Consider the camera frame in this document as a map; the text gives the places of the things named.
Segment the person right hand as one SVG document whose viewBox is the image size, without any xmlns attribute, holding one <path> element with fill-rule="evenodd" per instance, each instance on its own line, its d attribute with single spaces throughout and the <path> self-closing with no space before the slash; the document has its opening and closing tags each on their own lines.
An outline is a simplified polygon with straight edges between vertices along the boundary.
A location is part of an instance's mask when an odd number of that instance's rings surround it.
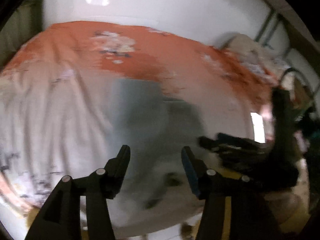
<svg viewBox="0 0 320 240">
<path fill-rule="evenodd" d="M 309 174 L 304 158 L 296 162 L 299 170 L 297 185 L 283 192 L 265 196 L 278 225 L 284 233 L 299 233 L 310 218 Z"/>
</svg>

